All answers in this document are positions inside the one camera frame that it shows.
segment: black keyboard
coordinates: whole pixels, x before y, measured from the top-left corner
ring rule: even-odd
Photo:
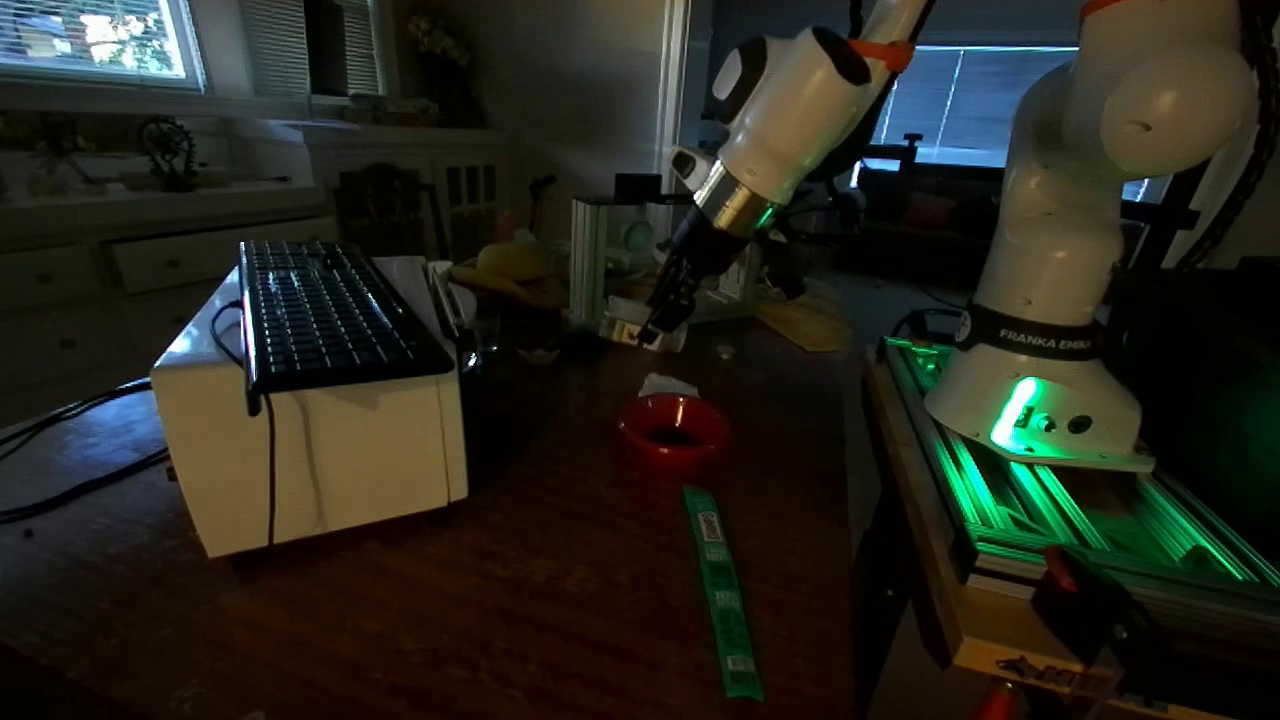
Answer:
[[[241,241],[248,397],[453,373],[357,244]]]

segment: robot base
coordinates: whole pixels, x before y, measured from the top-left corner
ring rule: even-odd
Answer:
[[[1100,359],[1039,359],[974,344],[948,359],[925,409],[945,429],[1021,465],[1147,477],[1138,405]]]

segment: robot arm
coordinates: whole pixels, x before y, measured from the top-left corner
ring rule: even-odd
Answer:
[[[719,97],[743,97],[715,160],[674,156],[691,184],[691,212],[648,297],[640,340],[679,328],[697,287],[719,276],[763,233],[795,184],[867,115],[909,64],[909,37],[927,0],[881,0],[859,41],[805,28],[795,41],[756,46],[715,77]]]
[[[643,340],[684,324],[700,282],[864,122],[925,13],[925,0],[881,0],[864,41],[809,28],[769,46],[775,64],[719,156],[687,164],[697,212],[648,297]],[[1248,130],[1238,21],[1231,0],[1079,4],[1075,62],[1015,112],[1001,228],[956,358],[925,402],[945,429],[1029,465],[1151,470],[1137,454],[1138,409],[1100,364],[1091,324],[1124,256],[1124,182],[1190,170]]]

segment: cable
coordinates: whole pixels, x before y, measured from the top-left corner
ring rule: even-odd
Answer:
[[[243,358],[241,358],[241,354],[225,340],[225,333],[219,333],[219,319],[225,319],[229,312],[241,312],[241,316],[243,316],[243,306],[241,306],[241,302],[219,306],[219,307],[211,312],[211,319],[206,319],[206,336],[211,336],[211,344],[217,344],[233,364],[243,368]],[[276,550],[276,501],[278,501],[276,405],[273,405],[273,393],[259,393],[259,402],[262,402],[262,409],[267,409],[267,544],[262,544],[262,550]]]
[[[105,182],[101,178],[90,178],[71,151],[63,151],[63,156],[56,156],[58,164],[68,164],[76,178],[79,178],[79,184],[88,184],[88,190],[105,190]]]
[[[267,550],[276,550],[276,405],[273,393],[262,393],[267,405]]]
[[[116,386],[116,389],[108,389],[108,393],[101,393],[101,397],[63,405],[63,409],[56,409],[56,411],[48,411],[48,417],[39,417],[39,421],[9,431],[9,438],[0,439],[0,444],[9,444],[9,447],[0,454],[0,461],[14,458],[20,447],[27,447],[39,431],[48,431],[48,429],[56,429],[56,425],[68,425],[68,421],[76,421],[76,417],[83,417],[83,411],[90,411],[90,409],[101,409],[101,405],[108,405],[108,402],[134,397],[134,393],[149,393],[149,389],[152,389],[152,379],[139,378],[139,379]],[[56,492],[56,495],[42,495],[42,501],[30,501],[30,506],[14,506],[14,509],[0,509],[0,525],[20,525],[20,521],[30,521],[30,518],[56,514],[56,509],[63,509],[63,506],[71,506],[71,501],[79,501],[79,495],[90,495],[90,492],[101,492],[101,489],[110,489],[110,485],[121,485],[121,482],[152,470],[152,465],[163,465],[163,461],[166,461],[166,447],[154,447],[154,454],[149,454],[149,458],[139,458],[139,461],[123,465],[123,470],[110,470],[110,472],[105,472],[105,477],[79,482],[79,485]]]
[[[913,286],[918,297],[927,297],[927,302],[937,302],[938,307],[948,307],[948,312],[962,312],[962,302],[952,302],[952,297],[945,297],[945,293],[937,293],[937,287],[925,287],[925,286]]]
[[[243,358],[241,358],[241,354],[225,340],[225,333],[217,328],[217,324],[225,319],[225,312],[241,312],[241,316],[243,316],[243,306],[241,306],[241,302],[219,306],[219,307],[211,312],[211,319],[206,319],[206,336],[211,336],[211,344],[217,344],[233,364],[243,368]]]
[[[900,316],[895,324],[892,324],[892,333],[889,336],[904,336],[904,333],[913,333],[913,336],[927,336],[927,340],[938,340],[933,328],[927,328],[927,316],[962,316],[958,307],[913,307],[909,316]]]
[[[149,393],[149,389],[152,389],[152,379],[139,378],[139,379],[116,386],[108,393],[95,393],[88,402],[63,405],[63,409],[56,409],[48,417],[34,417],[30,425],[0,438],[0,447],[12,444],[12,447],[0,454],[0,461],[14,458],[20,447],[27,447],[39,431],[48,431],[56,425],[68,425],[68,421],[76,421],[76,417],[83,417],[83,411],[90,411],[90,409],[101,409],[108,402],[121,402],[121,397],[132,397],[132,393]]]
[[[56,514],[56,509],[63,509],[63,506],[71,506],[79,495],[105,492],[105,489],[110,489],[110,485],[142,472],[142,470],[154,470],[163,461],[166,461],[166,447],[149,454],[149,458],[139,458],[139,461],[123,465],[123,470],[110,470],[105,477],[79,482],[79,485],[56,492],[56,495],[34,501],[34,506],[0,509],[0,525],[20,525],[20,521],[30,521],[30,518]]]

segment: dark wooden table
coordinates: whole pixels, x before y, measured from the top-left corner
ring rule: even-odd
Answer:
[[[730,417],[715,492],[763,704],[719,694],[679,492],[629,470],[643,373]],[[468,389],[454,509],[202,560],[163,470],[0,525],[0,640],[134,717],[850,717],[844,358],[747,324]]]

